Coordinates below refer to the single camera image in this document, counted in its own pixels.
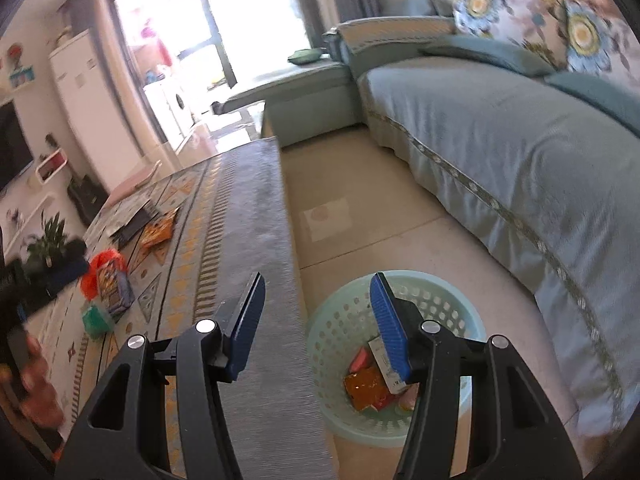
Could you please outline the person's left hand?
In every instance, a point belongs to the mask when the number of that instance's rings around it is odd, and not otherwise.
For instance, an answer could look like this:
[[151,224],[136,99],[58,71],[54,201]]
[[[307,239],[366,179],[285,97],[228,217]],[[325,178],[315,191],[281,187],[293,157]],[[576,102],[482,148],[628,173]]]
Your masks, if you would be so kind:
[[39,341],[31,334],[26,334],[26,344],[29,353],[29,362],[22,369],[21,383],[27,392],[27,396],[21,400],[20,406],[14,408],[12,403],[6,400],[4,391],[1,391],[1,407],[6,413],[12,427],[23,436],[27,434],[27,424],[40,428],[59,430],[65,417],[55,388],[48,381],[48,363],[43,357]]

